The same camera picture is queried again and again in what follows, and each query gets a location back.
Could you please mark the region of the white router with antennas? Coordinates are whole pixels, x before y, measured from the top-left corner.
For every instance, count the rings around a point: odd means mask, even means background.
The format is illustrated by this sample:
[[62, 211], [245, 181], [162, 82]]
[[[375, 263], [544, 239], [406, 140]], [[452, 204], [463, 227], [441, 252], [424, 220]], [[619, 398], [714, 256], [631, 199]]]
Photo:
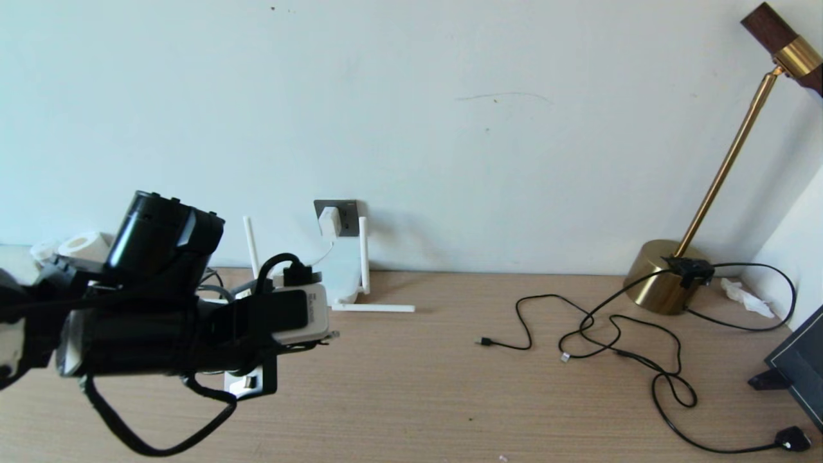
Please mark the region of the white router with antennas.
[[326, 254], [312, 264], [321, 273], [321, 283], [333, 311], [341, 313], [414, 313], [414, 305], [358, 303], [359, 296], [370, 294], [368, 261], [368, 219], [359, 218], [357, 237], [338, 237], [329, 242]]

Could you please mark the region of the white toilet paper roll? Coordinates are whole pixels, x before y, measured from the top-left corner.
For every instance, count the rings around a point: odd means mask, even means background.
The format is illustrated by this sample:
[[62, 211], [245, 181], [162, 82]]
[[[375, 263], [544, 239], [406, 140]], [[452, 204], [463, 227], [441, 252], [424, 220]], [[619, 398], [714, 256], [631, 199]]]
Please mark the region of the white toilet paper roll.
[[105, 262], [111, 252], [111, 244], [105, 234], [87, 231], [68, 238], [58, 246], [57, 254], [70, 258]]

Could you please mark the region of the brass desk lamp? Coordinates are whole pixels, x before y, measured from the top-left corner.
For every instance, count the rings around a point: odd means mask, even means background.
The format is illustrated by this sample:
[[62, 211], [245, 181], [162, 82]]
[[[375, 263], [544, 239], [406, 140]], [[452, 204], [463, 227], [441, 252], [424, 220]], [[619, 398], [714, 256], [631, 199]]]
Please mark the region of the brass desk lamp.
[[740, 23], [770, 54], [773, 69], [765, 73], [759, 83], [737, 134], [682, 239], [647, 241], [636, 255], [625, 278], [623, 290], [638, 307], [650, 313], [667, 316], [682, 314], [702, 287], [680, 287], [679, 276], [669, 270], [664, 257], [709, 261], [705, 254], [692, 246], [694, 238], [714, 205], [779, 77], [788, 77], [799, 87], [814, 92], [823, 100], [823, 55], [790, 26], [767, 0], [748, 13]]

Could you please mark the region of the black clip on lamp base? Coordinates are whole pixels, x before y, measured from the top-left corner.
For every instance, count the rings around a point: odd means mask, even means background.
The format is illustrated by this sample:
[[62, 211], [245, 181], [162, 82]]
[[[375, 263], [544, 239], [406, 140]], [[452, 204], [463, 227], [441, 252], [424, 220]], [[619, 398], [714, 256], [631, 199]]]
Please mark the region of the black clip on lamp base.
[[668, 269], [679, 276], [679, 286], [682, 288], [706, 286], [714, 278], [715, 267], [708, 260], [668, 256], [664, 257], [664, 261]]

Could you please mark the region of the crumpled white tissue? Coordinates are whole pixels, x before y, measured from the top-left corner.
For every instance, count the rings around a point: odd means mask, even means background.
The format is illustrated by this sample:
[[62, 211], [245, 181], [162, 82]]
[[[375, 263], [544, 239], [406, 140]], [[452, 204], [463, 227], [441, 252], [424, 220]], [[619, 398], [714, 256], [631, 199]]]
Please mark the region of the crumpled white tissue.
[[732, 281], [728, 278], [721, 278], [720, 284], [723, 292], [729, 300], [743, 305], [743, 307], [747, 311], [750, 311], [750, 313], [757, 313], [765, 318], [775, 317], [769, 303], [748, 292], [743, 287], [741, 282]]

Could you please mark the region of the grey wall socket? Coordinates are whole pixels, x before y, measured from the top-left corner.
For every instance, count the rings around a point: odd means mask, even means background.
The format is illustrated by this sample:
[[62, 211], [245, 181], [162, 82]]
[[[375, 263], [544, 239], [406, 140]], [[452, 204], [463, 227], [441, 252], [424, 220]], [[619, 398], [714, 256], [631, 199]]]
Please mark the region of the grey wall socket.
[[312, 204], [318, 224], [321, 224], [320, 217], [326, 208], [337, 208], [340, 223], [338, 237], [357, 237], [361, 232], [361, 223], [359, 223], [361, 216], [359, 216], [356, 200], [315, 199]]

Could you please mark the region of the black standing frame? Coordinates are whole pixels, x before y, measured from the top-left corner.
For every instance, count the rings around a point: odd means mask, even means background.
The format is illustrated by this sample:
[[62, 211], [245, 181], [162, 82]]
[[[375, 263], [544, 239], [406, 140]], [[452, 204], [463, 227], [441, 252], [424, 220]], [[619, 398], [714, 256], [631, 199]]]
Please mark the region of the black standing frame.
[[748, 381], [758, 392], [787, 390], [823, 435], [823, 304], [764, 360]]

